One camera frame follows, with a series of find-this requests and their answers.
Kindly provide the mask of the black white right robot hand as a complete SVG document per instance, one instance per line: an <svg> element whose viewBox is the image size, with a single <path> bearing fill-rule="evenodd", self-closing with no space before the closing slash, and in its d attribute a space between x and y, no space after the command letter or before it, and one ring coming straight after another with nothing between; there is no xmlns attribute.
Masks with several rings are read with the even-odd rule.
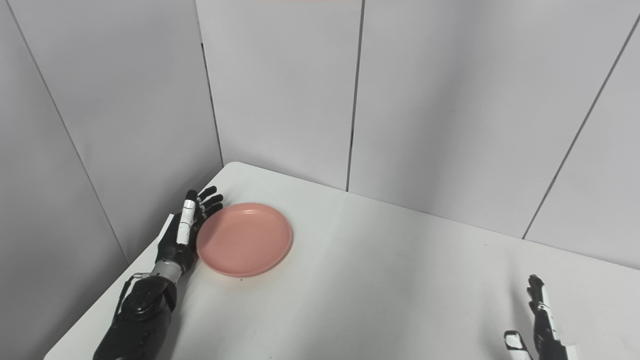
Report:
<svg viewBox="0 0 640 360"><path fill-rule="evenodd" d="M530 301L529 308L534 315L534 347L539 360L577 360L578 351L574 345L565 345L558 336L550 308L546 284L537 275L528 278L526 289ZM506 330L503 342L512 360L532 360L521 333Z"/></svg>

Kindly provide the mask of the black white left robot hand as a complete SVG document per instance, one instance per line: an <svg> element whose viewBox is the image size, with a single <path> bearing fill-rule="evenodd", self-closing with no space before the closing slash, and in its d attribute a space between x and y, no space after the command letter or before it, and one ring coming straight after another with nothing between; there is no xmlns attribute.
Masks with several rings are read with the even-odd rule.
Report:
<svg viewBox="0 0 640 360"><path fill-rule="evenodd" d="M223 208L224 196L216 186L198 192L190 189L180 212L174 214L158 243L155 266L151 273L172 282L190 271L198 255L195 250L197 235L204 223Z"/></svg>

